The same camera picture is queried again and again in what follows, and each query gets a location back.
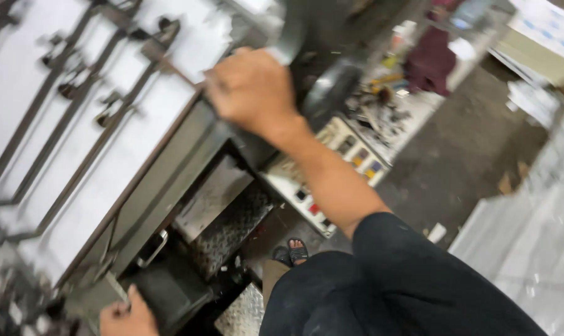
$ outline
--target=white paper sheet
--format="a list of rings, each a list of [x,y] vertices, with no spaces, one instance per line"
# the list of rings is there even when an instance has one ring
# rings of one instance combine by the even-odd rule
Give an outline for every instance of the white paper sheet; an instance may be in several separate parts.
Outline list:
[[[564,10],[547,0],[517,1],[515,5],[519,13],[510,27],[564,57]]]

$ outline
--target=sandal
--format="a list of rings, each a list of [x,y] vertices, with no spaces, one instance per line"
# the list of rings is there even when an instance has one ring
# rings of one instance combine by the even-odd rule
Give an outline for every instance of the sandal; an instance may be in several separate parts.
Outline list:
[[[292,263],[290,262],[290,254],[288,252],[288,249],[284,246],[278,246],[274,249],[272,259],[279,261],[280,263],[283,263],[288,267],[292,267]]]
[[[293,240],[300,241],[301,244],[303,244],[303,246],[301,246],[300,248],[291,248],[290,242]],[[307,246],[305,245],[305,242],[302,241],[301,239],[291,238],[288,240],[287,244],[288,244],[288,249],[290,250],[290,260],[292,261],[293,265],[296,265],[296,262],[299,260],[307,260],[309,258],[309,253],[307,252]]]

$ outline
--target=plastic bottle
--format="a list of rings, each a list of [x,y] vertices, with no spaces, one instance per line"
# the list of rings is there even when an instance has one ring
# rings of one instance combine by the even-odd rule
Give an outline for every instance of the plastic bottle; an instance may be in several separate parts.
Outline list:
[[[471,29],[493,3],[494,0],[467,0],[454,12],[450,22],[459,29]]]

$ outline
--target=maroon fabric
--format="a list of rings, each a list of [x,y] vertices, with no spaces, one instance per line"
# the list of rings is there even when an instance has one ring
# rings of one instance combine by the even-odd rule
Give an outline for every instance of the maroon fabric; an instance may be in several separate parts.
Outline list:
[[[448,32],[430,27],[408,55],[404,70],[411,92],[424,90],[450,95],[446,79],[457,65],[457,56],[448,48],[448,38]]]

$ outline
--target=human hand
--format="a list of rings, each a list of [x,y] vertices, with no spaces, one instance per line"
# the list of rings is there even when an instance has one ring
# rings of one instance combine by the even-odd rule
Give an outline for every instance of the human hand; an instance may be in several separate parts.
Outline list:
[[[130,309],[115,302],[101,311],[101,336],[159,336],[155,318],[135,285],[129,288],[129,301]]]
[[[288,69],[265,49],[240,48],[205,77],[218,114],[274,146],[296,132],[310,132],[294,107]]]

